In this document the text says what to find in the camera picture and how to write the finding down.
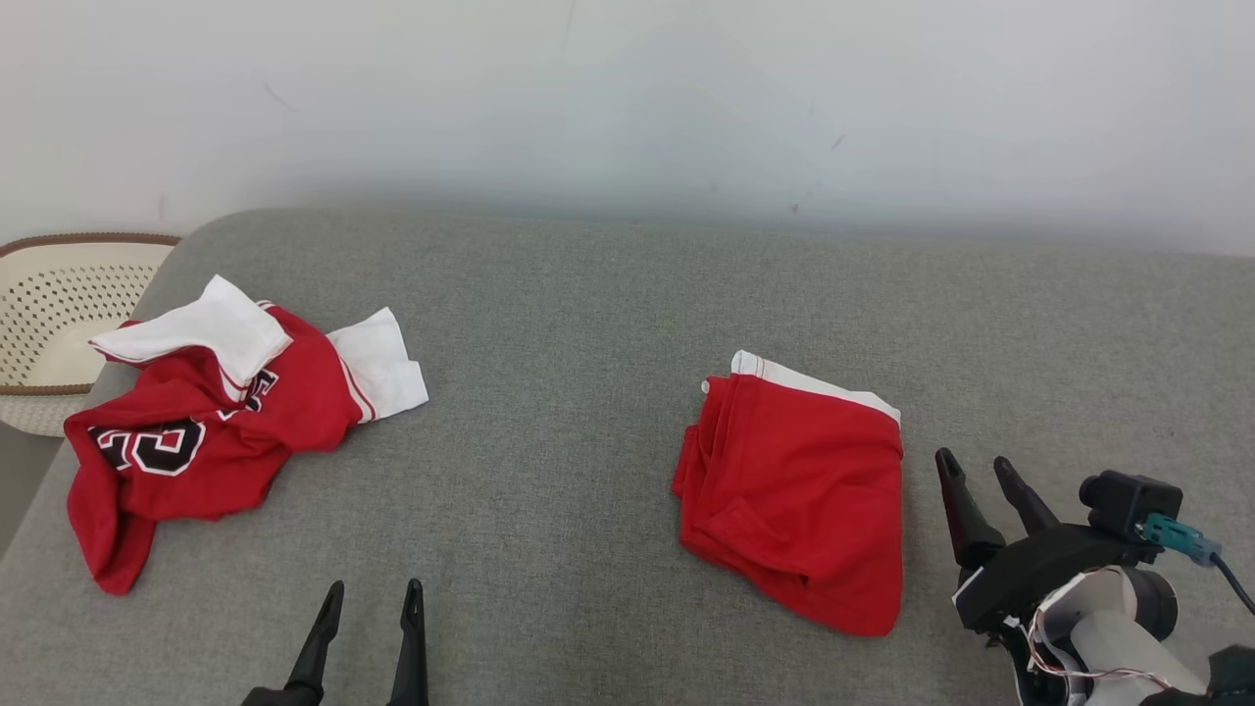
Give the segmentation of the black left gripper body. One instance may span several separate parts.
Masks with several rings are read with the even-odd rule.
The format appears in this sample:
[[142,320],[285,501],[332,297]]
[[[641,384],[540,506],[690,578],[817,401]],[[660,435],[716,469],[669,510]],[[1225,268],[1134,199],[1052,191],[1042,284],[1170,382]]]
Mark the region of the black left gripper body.
[[254,687],[246,693],[241,706],[318,706],[323,702],[323,688],[307,683],[289,683],[286,688]]

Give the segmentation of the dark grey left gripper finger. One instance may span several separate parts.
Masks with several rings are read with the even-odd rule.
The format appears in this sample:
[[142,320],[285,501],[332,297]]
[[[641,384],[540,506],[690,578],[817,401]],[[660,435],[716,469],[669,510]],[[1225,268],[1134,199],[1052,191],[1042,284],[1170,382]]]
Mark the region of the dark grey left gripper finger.
[[285,688],[324,688],[328,650],[338,636],[344,594],[344,581],[334,581],[328,587],[318,618],[309,630],[292,670],[287,673]]
[[409,581],[399,618],[402,647],[390,705],[427,705],[425,591]]

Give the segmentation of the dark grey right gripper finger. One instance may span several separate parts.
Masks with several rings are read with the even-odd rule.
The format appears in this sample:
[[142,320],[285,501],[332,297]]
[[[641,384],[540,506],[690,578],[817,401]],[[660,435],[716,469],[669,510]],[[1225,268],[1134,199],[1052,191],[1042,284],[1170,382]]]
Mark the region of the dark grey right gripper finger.
[[1005,537],[986,522],[950,448],[937,448],[935,465],[955,562],[963,571],[976,571],[1007,545]]
[[995,456],[991,460],[991,472],[994,472],[998,479],[1004,499],[1017,509],[1027,535],[1035,535],[1035,533],[1050,530],[1060,525],[1060,520],[1053,510],[1040,499],[1038,492],[1027,483],[1022,474],[1017,472],[1017,468],[1012,465],[1012,461],[1007,456]]

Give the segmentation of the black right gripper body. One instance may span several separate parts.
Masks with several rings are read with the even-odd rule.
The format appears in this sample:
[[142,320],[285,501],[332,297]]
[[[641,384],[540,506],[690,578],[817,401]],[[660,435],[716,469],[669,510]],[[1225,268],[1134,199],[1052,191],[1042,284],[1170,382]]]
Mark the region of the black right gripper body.
[[990,540],[955,542],[956,563],[973,572],[958,591],[964,630],[995,630],[1007,616],[1022,616],[1076,574],[1107,566],[1152,564],[1161,545],[1128,540],[1087,525],[1058,525],[1009,545]]

